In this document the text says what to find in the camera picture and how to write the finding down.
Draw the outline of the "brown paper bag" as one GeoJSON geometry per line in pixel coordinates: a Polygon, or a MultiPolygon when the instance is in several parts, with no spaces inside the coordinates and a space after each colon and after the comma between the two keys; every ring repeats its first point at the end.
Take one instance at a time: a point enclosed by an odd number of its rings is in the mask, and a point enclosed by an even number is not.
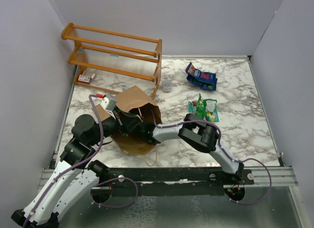
{"type": "MultiPolygon", "coordinates": [[[[139,87],[133,86],[115,96],[116,106],[127,113],[135,114],[135,118],[143,117],[147,124],[161,123],[161,113],[157,103],[139,87]]],[[[111,135],[114,142],[123,153],[128,155],[145,155],[154,147],[154,144],[145,142],[140,136],[141,129],[138,127],[128,136],[122,136],[120,132],[111,135]]]]}

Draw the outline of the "red white snack packets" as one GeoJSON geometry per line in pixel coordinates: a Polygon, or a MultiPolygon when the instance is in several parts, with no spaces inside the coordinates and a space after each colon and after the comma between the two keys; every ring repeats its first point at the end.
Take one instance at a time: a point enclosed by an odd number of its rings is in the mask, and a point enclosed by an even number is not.
{"type": "Polygon", "coordinates": [[[195,101],[188,102],[188,112],[209,122],[219,122],[217,109],[213,112],[208,112],[206,109],[202,109],[201,107],[198,108],[195,101]]]}

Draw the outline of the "green snack packet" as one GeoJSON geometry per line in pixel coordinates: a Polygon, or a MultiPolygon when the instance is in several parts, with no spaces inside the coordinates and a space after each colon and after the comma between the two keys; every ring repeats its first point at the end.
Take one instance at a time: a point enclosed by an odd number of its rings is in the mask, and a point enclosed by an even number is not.
{"type": "Polygon", "coordinates": [[[196,101],[197,107],[206,109],[208,112],[213,112],[216,108],[217,100],[215,99],[204,99],[199,93],[198,100],[196,101]]]}

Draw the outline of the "blue red chips bag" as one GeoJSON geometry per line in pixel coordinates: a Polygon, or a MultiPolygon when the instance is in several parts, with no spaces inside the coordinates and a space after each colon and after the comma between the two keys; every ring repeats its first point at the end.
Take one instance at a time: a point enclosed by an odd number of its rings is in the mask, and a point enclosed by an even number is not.
{"type": "Polygon", "coordinates": [[[213,85],[217,81],[215,73],[201,71],[195,68],[192,62],[190,62],[189,65],[186,67],[185,72],[188,76],[191,76],[202,83],[213,85]]]}

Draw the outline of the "blue green chips bag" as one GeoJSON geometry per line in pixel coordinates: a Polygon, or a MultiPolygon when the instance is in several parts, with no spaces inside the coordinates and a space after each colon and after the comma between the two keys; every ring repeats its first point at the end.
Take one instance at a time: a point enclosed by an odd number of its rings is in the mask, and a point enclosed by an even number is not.
{"type": "Polygon", "coordinates": [[[191,84],[193,84],[194,86],[200,89],[216,91],[217,78],[215,78],[215,80],[213,81],[213,84],[198,81],[196,78],[192,76],[187,76],[186,79],[188,80],[188,82],[190,82],[191,84]]]}

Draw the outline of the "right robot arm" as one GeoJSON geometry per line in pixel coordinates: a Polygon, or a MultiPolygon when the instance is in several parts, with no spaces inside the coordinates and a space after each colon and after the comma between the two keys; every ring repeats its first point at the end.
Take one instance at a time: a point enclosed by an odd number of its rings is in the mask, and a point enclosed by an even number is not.
{"type": "Polygon", "coordinates": [[[196,115],[187,114],[181,122],[170,124],[140,124],[141,138],[149,144],[181,139],[195,150],[209,154],[225,173],[230,184],[243,179],[244,164],[221,145],[221,131],[215,124],[196,115]]]}

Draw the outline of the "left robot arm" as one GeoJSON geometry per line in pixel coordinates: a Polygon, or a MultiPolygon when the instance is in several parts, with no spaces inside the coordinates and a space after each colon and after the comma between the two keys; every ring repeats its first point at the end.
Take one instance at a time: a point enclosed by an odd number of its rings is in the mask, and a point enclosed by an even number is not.
{"type": "Polygon", "coordinates": [[[144,117],[116,108],[114,115],[95,120],[83,114],[75,120],[73,138],[66,144],[50,178],[24,209],[15,210],[11,219],[23,228],[57,228],[67,211],[92,187],[108,182],[103,163],[92,161],[105,137],[128,135],[142,124],[144,117]]]}

